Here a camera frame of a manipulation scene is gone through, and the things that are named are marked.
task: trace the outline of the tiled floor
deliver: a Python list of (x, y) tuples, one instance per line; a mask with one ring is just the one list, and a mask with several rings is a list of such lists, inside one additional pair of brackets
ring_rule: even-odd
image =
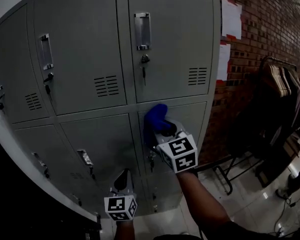
[[(249, 164), (234, 168), (233, 175), (247, 168)], [(253, 170), (232, 181), (233, 193), (227, 196), (223, 185), (212, 170), (199, 174), (202, 184), (224, 206), (231, 220), (240, 226), (255, 232), (274, 232), (274, 224), (284, 208), (284, 200), (275, 195), (278, 187), (285, 186), (288, 175), (295, 176), (300, 171), (300, 157), (293, 160), (290, 166), (266, 188), (262, 188)], [(300, 189), (292, 195), (291, 203), (300, 199)], [(166, 212), (134, 218), (134, 229), (137, 240), (151, 240), (164, 234), (180, 234), (188, 232), (199, 236), (199, 229), (193, 221), (185, 198), (178, 208)], [(112, 240), (116, 233), (116, 225), (110, 219), (102, 219), (101, 240)], [(300, 200), (294, 207), (287, 207), (275, 230), (279, 227), (286, 235), (300, 226)]]

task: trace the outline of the white paper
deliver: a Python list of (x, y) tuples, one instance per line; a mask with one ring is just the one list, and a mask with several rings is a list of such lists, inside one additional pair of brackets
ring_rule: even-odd
[(241, 12), (242, 5), (235, 5), (228, 0), (222, 2), (222, 36), (231, 35), (241, 40), (242, 23)]
[(218, 74), (216, 76), (217, 80), (227, 81), (230, 50), (230, 44), (220, 44)]

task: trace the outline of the brick wall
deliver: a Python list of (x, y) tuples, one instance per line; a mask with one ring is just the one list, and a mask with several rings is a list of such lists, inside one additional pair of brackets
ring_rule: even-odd
[(242, 7), (242, 39), (230, 41), (227, 81), (217, 84), (199, 156), (201, 165), (227, 156), (230, 125), (252, 98), (262, 58), (294, 63), (300, 75), (300, 0), (234, 0)]

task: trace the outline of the forearm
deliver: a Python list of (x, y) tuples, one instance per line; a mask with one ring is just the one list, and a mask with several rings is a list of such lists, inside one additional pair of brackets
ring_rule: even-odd
[(230, 221), (223, 206), (206, 190), (198, 178), (190, 172), (177, 174), (192, 218), (205, 234), (212, 233)]
[(132, 220), (118, 222), (114, 240), (135, 240), (134, 222)]

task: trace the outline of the ventilation slot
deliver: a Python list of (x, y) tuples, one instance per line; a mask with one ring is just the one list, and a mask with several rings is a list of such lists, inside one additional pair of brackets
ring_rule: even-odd
[(36, 93), (32, 93), (24, 97), (29, 110), (32, 111), (42, 109), (41, 103)]
[(119, 94), (119, 86), (116, 75), (95, 78), (94, 86), (98, 97)]
[(207, 78), (206, 67), (189, 68), (188, 86), (205, 85)]
[(79, 172), (70, 172), (70, 175), (72, 176), (72, 178), (74, 179), (84, 179), (84, 177), (81, 175), (81, 173)]

